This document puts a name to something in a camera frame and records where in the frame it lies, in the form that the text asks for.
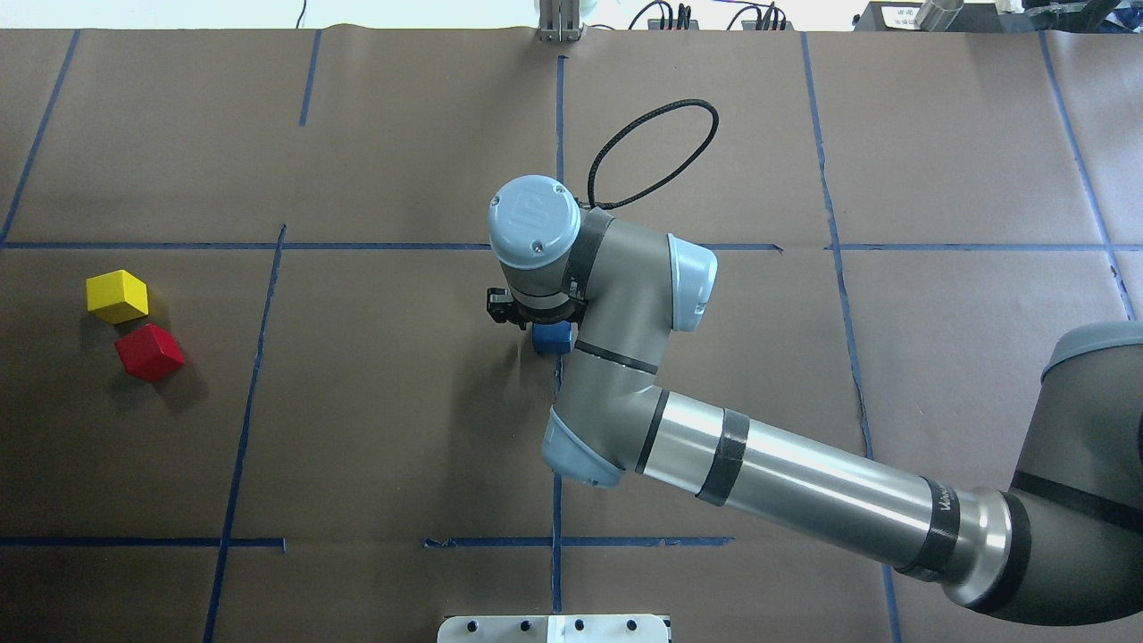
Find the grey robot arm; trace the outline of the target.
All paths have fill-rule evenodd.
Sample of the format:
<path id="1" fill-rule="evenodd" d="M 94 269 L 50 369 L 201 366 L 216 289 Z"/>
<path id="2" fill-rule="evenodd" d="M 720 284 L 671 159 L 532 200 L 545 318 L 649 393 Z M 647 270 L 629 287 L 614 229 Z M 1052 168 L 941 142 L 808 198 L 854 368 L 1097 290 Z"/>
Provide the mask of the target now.
<path id="1" fill-rule="evenodd" d="M 708 247 L 581 204 L 546 175 L 497 188 L 487 228 L 506 281 L 489 316 L 577 325 L 542 442 L 565 480 L 640 473 L 1008 622 L 1140 614 L 1140 321 L 1063 333 L 1008 485 L 960 489 L 663 386 L 671 338 L 697 329 L 714 290 Z"/>

